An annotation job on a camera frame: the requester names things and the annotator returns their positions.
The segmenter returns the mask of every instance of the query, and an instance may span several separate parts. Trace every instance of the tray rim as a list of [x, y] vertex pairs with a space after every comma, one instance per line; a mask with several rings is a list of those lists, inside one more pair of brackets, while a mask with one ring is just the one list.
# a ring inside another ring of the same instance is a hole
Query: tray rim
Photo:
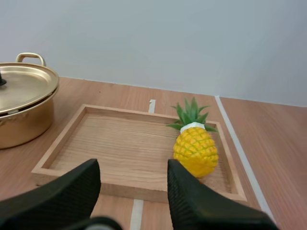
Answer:
[[[79, 125], [79, 123], [81, 122], [85, 114], [88, 112], [87, 109], [98, 109], [98, 110], [102, 109], [102, 110], [111, 110], [111, 111], [122, 112], [122, 113], [148, 115], [148, 116], [159, 117], [159, 118], [178, 119], [177, 116], [171, 116], [171, 115], [147, 113], [147, 112], [141, 112], [141, 111], [118, 109], [118, 108], [97, 106], [97, 105], [91, 105], [91, 104], [82, 104], [81, 107], [76, 111], [76, 113], [70, 119], [70, 121], [67, 123], [67, 125], [60, 132], [60, 134], [57, 136], [57, 138], [54, 140], [54, 142], [51, 144], [51, 146], [48, 148], [48, 150], [43, 155], [43, 157], [39, 160], [36, 166], [32, 169], [31, 175], [34, 177], [34, 179], [48, 177], [48, 180], [51, 181], [67, 173], [66, 171], [48, 169], [47, 167], [50, 166], [52, 162], [55, 160], [58, 153], [60, 152], [60, 149], [63, 147], [66, 141], [70, 138], [75, 128]], [[244, 193], [235, 163], [230, 153], [226, 138], [224, 136], [222, 126], [219, 122], [216, 122], [216, 121], [207, 121], [207, 123], [215, 125], [215, 127], [218, 130], [220, 140], [223, 145], [224, 153], [225, 153], [224, 154], [225, 156], [223, 156], [224, 158], [223, 160], [226, 161], [228, 165], [228, 167], [226, 167], [227, 177], [229, 179], [232, 190], [235, 191], [235, 193], [219, 192], [219, 194], [229, 199], [235, 200], [237, 202], [246, 204], [248, 201], [245, 196], [245, 193]], [[111, 192], [112, 189], [108, 189], [111, 184], [107, 184], [104, 182], [102, 182], [101, 184], [102, 184], [101, 193], [112, 196], [113, 195]], [[153, 189], [144, 189], [144, 188], [138, 188], [138, 189], [153, 191]], [[157, 202], [168, 203], [167, 196], [164, 196], [162, 199], [157, 199]]]

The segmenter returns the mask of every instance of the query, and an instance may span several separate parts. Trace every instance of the wood grain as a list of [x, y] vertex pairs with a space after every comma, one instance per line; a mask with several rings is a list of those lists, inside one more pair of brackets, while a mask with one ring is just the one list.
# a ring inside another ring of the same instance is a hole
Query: wood grain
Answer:
[[[149, 101], [156, 99], [156, 113], [176, 115], [175, 110], [170, 105], [175, 105], [177, 102], [184, 104], [184, 98], [192, 99], [193, 96], [195, 96], [199, 104], [211, 105], [208, 119], [220, 122], [248, 199], [248, 204], [259, 208], [214, 97], [68, 78], [60, 78], [60, 89], [54, 98], [55, 118], [53, 125], [44, 134], [31, 142], [0, 150], [0, 200], [35, 188], [34, 181], [31, 178], [31, 170], [37, 165], [82, 104], [147, 112]], [[126, 202], [120, 201], [119, 197], [113, 199], [119, 199], [118, 206], [123, 209], [129, 206]], [[165, 224], [163, 219], [169, 216], [167, 205], [158, 203], [149, 203], [147, 205], [148, 207], [143, 210], [143, 218], [147, 219], [146, 226], [157, 226], [157, 223], [161, 223], [155, 229], [165, 229], [165, 226], [168, 225]], [[112, 205], [106, 203], [103, 208], [106, 211], [106, 215], [116, 217], [114, 212], [111, 211]], [[152, 215], [150, 210], [159, 210], [159, 212]]]
[[281, 229], [305, 229], [307, 108], [221, 101]]
[[116, 220], [123, 229], [130, 229], [133, 199], [110, 195], [99, 195], [91, 217], [108, 216]]
[[[178, 117], [82, 105], [32, 170], [38, 185], [91, 158], [100, 165], [102, 194], [168, 203], [167, 160], [179, 135], [166, 127]], [[219, 162], [201, 182], [227, 198], [246, 202], [219, 122], [207, 121]]]

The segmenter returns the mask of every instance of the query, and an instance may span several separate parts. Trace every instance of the pot lid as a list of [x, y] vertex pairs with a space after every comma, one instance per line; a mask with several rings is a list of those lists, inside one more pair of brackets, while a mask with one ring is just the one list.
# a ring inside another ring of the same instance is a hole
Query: pot lid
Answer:
[[[39, 58], [42, 65], [22, 63], [23, 58]], [[0, 114], [16, 113], [50, 95], [59, 77], [46, 67], [44, 59], [34, 53], [17, 56], [17, 62], [0, 63]]]

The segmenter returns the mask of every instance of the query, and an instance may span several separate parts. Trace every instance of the pineapple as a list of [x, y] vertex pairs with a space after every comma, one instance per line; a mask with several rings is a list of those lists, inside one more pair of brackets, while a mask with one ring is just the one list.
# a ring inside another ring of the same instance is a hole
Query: pineapple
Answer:
[[179, 120], [167, 125], [180, 130], [174, 145], [174, 159], [178, 160], [193, 176], [203, 177], [214, 171], [218, 155], [214, 140], [208, 132], [216, 132], [205, 124], [208, 113], [200, 112], [208, 106], [198, 108], [193, 98], [191, 104], [185, 100], [185, 111], [182, 107], [172, 106], [177, 110]]

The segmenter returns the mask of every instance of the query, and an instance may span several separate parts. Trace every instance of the pot handle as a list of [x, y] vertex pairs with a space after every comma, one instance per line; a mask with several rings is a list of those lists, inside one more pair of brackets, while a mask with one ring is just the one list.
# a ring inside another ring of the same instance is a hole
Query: pot handle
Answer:
[[22, 62], [24, 58], [39, 58], [42, 66], [46, 66], [46, 62], [42, 56], [36, 53], [21, 53], [17, 56], [16, 62]]

